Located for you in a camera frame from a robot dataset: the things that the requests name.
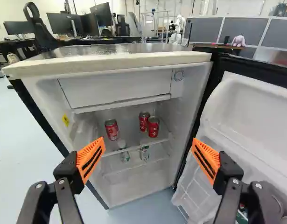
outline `gray floor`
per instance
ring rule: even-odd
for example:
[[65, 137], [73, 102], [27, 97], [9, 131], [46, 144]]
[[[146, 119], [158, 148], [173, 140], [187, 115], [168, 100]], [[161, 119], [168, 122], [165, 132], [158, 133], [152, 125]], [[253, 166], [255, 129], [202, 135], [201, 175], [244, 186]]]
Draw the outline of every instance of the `gray floor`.
[[[22, 103], [9, 81], [0, 79], [0, 223], [13, 224], [29, 186], [37, 181], [53, 182], [54, 167], [62, 161], [45, 132]], [[85, 223], [95, 224], [184, 224], [170, 202], [170, 189], [106, 211], [85, 188], [76, 197]], [[61, 223], [57, 207], [50, 223]]]

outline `freezer door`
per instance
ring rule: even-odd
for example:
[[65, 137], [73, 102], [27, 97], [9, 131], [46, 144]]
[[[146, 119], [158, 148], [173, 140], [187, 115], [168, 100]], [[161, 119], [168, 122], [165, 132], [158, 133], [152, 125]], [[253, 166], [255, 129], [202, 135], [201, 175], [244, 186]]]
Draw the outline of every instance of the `freezer door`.
[[[244, 182], [269, 181], [287, 203], [287, 69], [217, 56], [203, 101], [191, 137], [226, 151], [243, 168]], [[211, 220], [220, 196], [191, 152], [182, 165], [172, 203], [188, 223]]]

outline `fridge shelf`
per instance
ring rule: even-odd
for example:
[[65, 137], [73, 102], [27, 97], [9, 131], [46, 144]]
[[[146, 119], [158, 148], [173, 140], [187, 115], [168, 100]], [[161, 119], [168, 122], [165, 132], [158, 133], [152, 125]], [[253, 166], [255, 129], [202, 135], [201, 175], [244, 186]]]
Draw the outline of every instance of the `fridge shelf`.
[[164, 149], [162, 144], [152, 145], [149, 147], [148, 151], [149, 159], [147, 162], [140, 159], [139, 150], [129, 152], [130, 161], [127, 163], [123, 163], [120, 160], [119, 154], [103, 158], [101, 161], [103, 176], [111, 177], [124, 171], [128, 171], [169, 158], [169, 154]]
[[162, 120], [160, 120], [160, 126], [159, 126], [159, 134], [157, 138], [150, 138], [148, 136], [148, 133], [143, 133], [140, 130], [132, 131], [124, 136], [124, 139], [126, 140], [128, 148], [126, 149], [118, 149], [118, 140], [116, 141], [110, 141], [105, 132], [104, 134], [104, 141], [105, 141], [105, 147], [106, 152], [103, 154], [103, 157], [119, 154], [125, 151], [135, 151], [143, 146], [151, 146], [158, 143], [162, 143], [169, 140], [169, 136], [171, 133], [167, 129], [166, 125]]

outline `computer monitor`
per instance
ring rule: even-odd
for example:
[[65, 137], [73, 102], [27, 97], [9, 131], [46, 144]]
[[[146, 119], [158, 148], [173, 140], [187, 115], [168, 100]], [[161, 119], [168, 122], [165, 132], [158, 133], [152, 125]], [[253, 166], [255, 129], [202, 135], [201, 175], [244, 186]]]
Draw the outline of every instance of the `computer monitor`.
[[112, 26], [112, 15], [108, 2], [91, 7], [90, 10], [96, 15], [100, 27]]
[[28, 21], [6, 21], [3, 23], [8, 35], [31, 34], [33, 26]]
[[91, 36], [100, 35], [97, 18], [94, 13], [82, 15], [81, 22], [83, 25], [83, 31], [85, 35], [91, 35]]
[[54, 34], [72, 34], [73, 27], [71, 20], [74, 21], [77, 35], [84, 33], [80, 15], [65, 14], [65, 13], [47, 13], [47, 17]]

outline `soda can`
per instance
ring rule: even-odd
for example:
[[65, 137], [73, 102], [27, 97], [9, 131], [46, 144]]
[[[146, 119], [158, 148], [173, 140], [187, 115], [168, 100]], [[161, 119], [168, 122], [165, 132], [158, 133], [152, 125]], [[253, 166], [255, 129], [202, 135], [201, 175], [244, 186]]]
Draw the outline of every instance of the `soda can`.
[[117, 125], [116, 119], [105, 121], [105, 128], [108, 138], [111, 141], [115, 141], [119, 138], [119, 126]]
[[142, 132], [147, 132], [149, 112], [140, 112], [139, 114], [139, 128]]
[[158, 137], [160, 120], [157, 117], [148, 119], [148, 136], [151, 138]]

